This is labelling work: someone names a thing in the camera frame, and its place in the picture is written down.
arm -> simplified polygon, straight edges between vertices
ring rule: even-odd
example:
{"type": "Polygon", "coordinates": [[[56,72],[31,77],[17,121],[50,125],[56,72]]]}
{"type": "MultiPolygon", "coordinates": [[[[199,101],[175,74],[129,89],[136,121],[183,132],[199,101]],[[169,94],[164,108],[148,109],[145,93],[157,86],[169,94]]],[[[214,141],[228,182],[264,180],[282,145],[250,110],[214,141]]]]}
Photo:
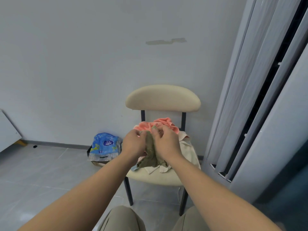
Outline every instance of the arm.
{"type": "Polygon", "coordinates": [[[175,170],[212,231],[281,231],[254,206],[187,161],[176,133],[166,126],[158,130],[152,130],[157,152],[175,170]]]}
{"type": "Polygon", "coordinates": [[[122,153],[58,200],[43,209],[19,230],[92,230],[129,169],[145,149],[145,136],[130,131],[122,153]]]}

person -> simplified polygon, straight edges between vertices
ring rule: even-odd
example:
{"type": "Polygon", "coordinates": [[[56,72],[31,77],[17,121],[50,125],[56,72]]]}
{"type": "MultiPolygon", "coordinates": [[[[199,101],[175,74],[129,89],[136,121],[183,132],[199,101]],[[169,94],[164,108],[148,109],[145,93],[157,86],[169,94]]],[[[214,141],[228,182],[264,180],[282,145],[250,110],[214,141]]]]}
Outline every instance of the person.
{"type": "MultiPolygon", "coordinates": [[[[179,176],[195,207],[179,218],[174,231],[278,231],[254,206],[213,181],[181,154],[178,135],[166,126],[152,130],[157,153],[179,176]]],[[[19,230],[92,230],[130,168],[145,150],[145,136],[130,131],[121,154],[97,173],[47,206],[19,230]]],[[[145,230],[143,221],[130,208],[113,208],[99,230],[145,230]]]]}

diaper package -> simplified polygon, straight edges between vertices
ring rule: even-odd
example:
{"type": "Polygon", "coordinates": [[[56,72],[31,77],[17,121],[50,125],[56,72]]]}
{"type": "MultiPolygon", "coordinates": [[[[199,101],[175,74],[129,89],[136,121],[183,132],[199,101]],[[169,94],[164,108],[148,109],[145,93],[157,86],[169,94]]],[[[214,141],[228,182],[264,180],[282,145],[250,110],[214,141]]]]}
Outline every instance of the diaper package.
{"type": "Polygon", "coordinates": [[[106,162],[116,158],[121,153],[122,139],[109,133],[100,133],[94,137],[89,160],[106,162]]]}

forearm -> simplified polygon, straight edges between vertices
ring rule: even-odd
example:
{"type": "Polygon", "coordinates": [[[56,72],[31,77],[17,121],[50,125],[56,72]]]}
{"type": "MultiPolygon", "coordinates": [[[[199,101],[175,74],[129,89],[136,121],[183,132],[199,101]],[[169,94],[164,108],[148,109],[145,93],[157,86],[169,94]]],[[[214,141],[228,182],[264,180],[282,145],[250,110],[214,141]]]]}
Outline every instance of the forearm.
{"type": "Polygon", "coordinates": [[[92,230],[135,161],[132,155],[122,152],[20,230],[92,230]]]}
{"type": "Polygon", "coordinates": [[[254,206],[183,157],[171,159],[170,165],[212,231],[280,230],[254,206]]]}

cream chair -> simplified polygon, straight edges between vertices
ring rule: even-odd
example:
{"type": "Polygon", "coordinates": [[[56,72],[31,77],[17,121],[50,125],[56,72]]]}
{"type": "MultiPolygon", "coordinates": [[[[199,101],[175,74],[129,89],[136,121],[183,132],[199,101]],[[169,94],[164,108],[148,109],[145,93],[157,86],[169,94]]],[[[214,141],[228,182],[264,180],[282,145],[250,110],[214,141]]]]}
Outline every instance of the cream chair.
{"type": "MultiPolygon", "coordinates": [[[[172,85],[151,85],[130,93],[126,98],[125,105],[133,110],[141,110],[141,121],[145,121],[145,110],[182,112],[180,131],[185,131],[186,112],[198,111],[201,102],[196,94],[187,88],[172,85]]],[[[155,170],[151,174],[148,174],[144,168],[137,171],[130,170],[124,179],[124,184],[131,206],[133,205],[133,197],[128,178],[158,185],[183,186],[173,169],[166,173],[155,170]]],[[[187,198],[188,194],[184,189],[180,205],[180,216],[184,213],[187,198]]]]}

